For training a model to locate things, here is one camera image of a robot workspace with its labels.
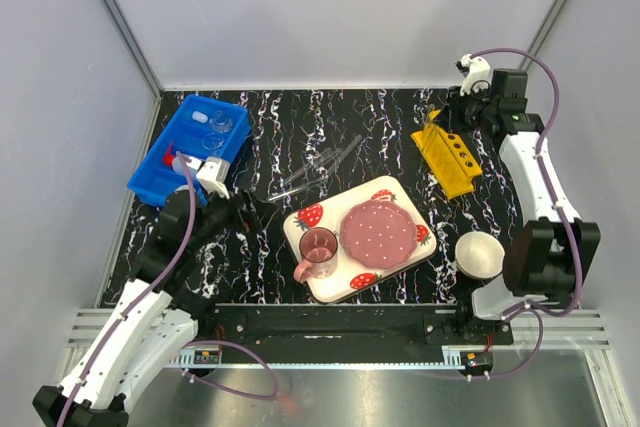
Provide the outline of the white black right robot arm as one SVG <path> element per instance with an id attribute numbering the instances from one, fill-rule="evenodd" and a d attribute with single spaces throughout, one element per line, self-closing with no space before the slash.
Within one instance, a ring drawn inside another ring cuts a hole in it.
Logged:
<path id="1" fill-rule="evenodd" d="M 505 247 L 500 273 L 470 296 L 471 309 L 454 318 L 454 331 L 476 343 L 489 320 L 508 320 L 523 310 L 564 317 L 580 304 L 584 280 L 601 240 L 594 222 L 571 205 L 551 162 L 550 123 L 527 112 L 528 76 L 491 69 L 484 58 L 465 58 L 463 76 L 450 88 L 448 108 L 456 127 L 481 129 L 493 141 L 512 179 L 523 227 Z"/>

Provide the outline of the glass alcohol lamp white cap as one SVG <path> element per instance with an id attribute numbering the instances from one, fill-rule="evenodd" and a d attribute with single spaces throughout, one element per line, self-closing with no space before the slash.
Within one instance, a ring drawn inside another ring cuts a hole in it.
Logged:
<path id="1" fill-rule="evenodd" d="M 227 134 L 233 130 L 234 121 L 222 110 L 217 110 L 211 116 L 210 127 L 214 132 Z"/>

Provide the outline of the wash bottle with red cap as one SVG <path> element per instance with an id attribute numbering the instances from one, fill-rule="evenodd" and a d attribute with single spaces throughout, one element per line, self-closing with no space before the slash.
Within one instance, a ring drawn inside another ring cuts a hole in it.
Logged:
<path id="1" fill-rule="evenodd" d="M 202 167 L 203 160 L 187 154 L 183 154 L 182 158 L 184 162 L 178 159 L 177 150 L 174 148 L 173 143 L 170 143 L 164 153 L 163 163 L 167 167 L 170 167 L 176 174 L 185 176 L 186 172 L 189 172 L 189 174 L 194 177 Z"/>

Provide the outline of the small clear glass beaker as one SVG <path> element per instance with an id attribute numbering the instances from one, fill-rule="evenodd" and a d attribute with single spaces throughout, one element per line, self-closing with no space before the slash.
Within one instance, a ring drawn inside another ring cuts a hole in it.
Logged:
<path id="1" fill-rule="evenodd" d="M 202 140 L 203 148 L 208 152 L 219 152 L 226 141 L 226 137 L 218 132 L 207 134 Z"/>

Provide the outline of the yellow test tube rack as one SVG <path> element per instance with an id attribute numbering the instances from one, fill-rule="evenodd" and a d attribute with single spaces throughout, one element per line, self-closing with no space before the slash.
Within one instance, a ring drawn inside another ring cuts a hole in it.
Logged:
<path id="1" fill-rule="evenodd" d="M 461 137 L 445 131 L 434 120 L 434 134 L 427 151 L 422 153 L 423 128 L 411 138 L 446 197 L 451 200 L 474 192 L 474 180 L 482 175 L 482 169 Z"/>

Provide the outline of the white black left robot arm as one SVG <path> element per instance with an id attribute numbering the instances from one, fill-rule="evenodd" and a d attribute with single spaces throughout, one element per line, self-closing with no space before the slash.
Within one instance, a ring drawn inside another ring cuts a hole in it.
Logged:
<path id="1" fill-rule="evenodd" d="M 41 421 L 47 426 L 127 425 L 169 361 L 189 343 L 206 342 L 215 333 L 212 302 L 185 286 L 195 254 L 220 233 L 263 230 L 277 210 L 249 191 L 214 194 L 206 204 L 188 186 L 170 194 L 91 347 L 63 380 L 35 394 L 32 405 Z"/>

